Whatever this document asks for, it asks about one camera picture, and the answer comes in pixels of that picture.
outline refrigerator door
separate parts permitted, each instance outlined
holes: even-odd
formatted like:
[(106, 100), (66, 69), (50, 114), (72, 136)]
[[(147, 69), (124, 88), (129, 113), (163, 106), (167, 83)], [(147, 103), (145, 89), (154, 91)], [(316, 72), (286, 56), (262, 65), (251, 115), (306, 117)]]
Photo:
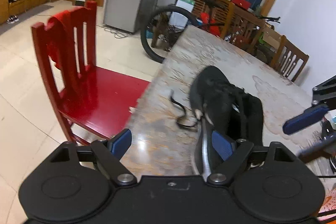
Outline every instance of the refrigerator door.
[(135, 32), (140, 1), (106, 0), (104, 24), (128, 32)]

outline red box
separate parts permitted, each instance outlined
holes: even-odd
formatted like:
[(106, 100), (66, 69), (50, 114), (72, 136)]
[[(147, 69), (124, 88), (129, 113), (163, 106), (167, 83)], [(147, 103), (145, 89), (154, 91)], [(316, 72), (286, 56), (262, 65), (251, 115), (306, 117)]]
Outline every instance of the red box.
[(249, 9), (249, 7), (251, 6), (251, 3), (246, 0), (231, 0), (231, 2), (245, 10)]

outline chair seat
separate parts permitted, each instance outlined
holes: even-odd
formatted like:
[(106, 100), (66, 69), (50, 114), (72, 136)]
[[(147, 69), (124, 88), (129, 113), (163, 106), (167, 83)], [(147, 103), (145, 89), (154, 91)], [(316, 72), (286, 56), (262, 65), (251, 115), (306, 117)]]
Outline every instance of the chair seat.
[(137, 106), (148, 84), (141, 79), (93, 67), (80, 80), (80, 95), (69, 95), (66, 90), (61, 92), (59, 111), (86, 130), (95, 131), (102, 138), (111, 138), (124, 129), (131, 116), (129, 108)]

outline tabletop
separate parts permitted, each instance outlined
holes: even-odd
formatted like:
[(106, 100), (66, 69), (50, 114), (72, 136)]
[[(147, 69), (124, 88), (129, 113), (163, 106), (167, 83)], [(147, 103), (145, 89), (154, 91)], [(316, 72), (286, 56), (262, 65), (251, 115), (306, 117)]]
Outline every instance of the tabletop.
[[(311, 106), (311, 96), (247, 52), (189, 26), (139, 100), (128, 124), (133, 141), (122, 163), (137, 178), (193, 173), (190, 156), (199, 136), (195, 131), (182, 130), (176, 125), (176, 118), (183, 112), (169, 97), (174, 90), (174, 99), (190, 108), (189, 87), (196, 75), (209, 65), (218, 67), (232, 84), (260, 98), (265, 146), (279, 141), (297, 153), (319, 140), (319, 124), (292, 136), (282, 131), (286, 120)], [(315, 161), (310, 168), (318, 175), (330, 172), (326, 160)]]

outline blue gripper pad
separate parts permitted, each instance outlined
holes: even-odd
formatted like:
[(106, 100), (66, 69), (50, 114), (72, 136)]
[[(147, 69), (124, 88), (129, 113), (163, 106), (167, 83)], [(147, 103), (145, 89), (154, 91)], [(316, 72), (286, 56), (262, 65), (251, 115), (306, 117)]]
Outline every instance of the blue gripper pad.
[(292, 135), (322, 120), (328, 111), (329, 108), (325, 104), (308, 108), (302, 114), (286, 121), (282, 130), (286, 135)]
[(217, 151), (224, 161), (226, 161), (233, 154), (231, 143), (217, 131), (212, 132), (212, 147)]
[(109, 140), (107, 148), (118, 160), (120, 160), (131, 144), (132, 132), (129, 129), (124, 129), (113, 139)]

